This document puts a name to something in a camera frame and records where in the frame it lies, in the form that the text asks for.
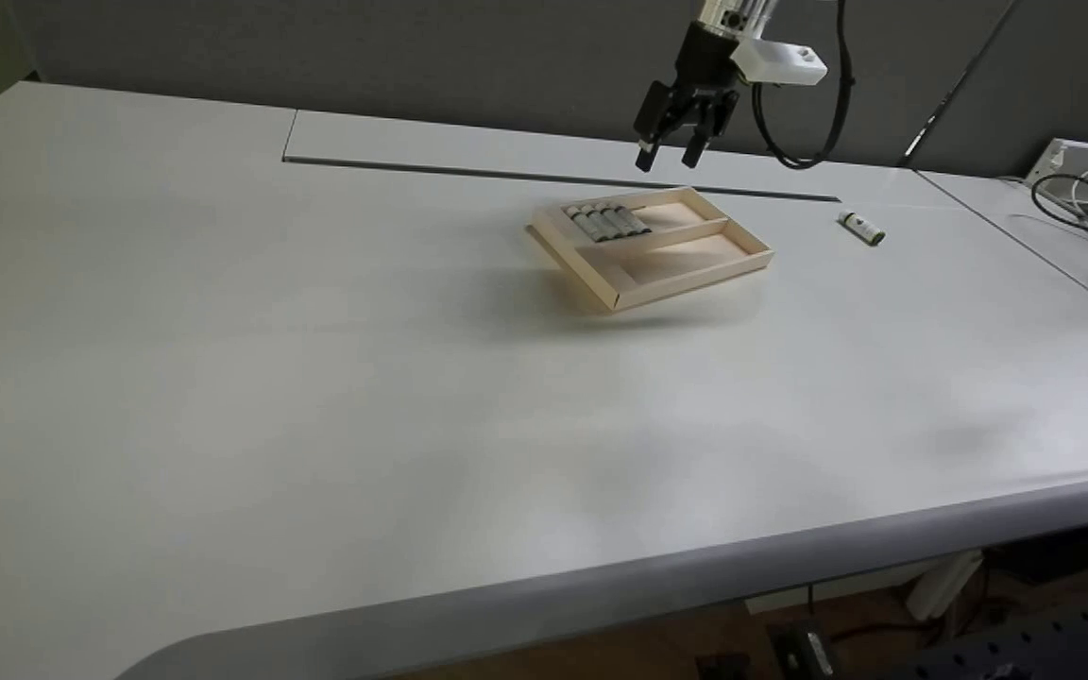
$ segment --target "white table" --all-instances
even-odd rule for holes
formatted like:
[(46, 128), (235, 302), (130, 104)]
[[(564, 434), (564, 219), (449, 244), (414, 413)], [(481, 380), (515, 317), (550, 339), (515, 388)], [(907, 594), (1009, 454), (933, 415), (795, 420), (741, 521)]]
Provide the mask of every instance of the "white table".
[(968, 177), (968, 175), (923, 175), (929, 186), (945, 190), (974, 214), (1060, 268), (1088, 291), (1088, 235), (1047, 219), (1023, 182), (1017, 177)]
[(521, 224), (608, 190), (287, 132), (0, 99), (0, 680), (390, 674), (1088, 521), (1088, 295), (914, 175), (800, 175), (883, 249), (719, 198), (773, 263), (594, 321)]

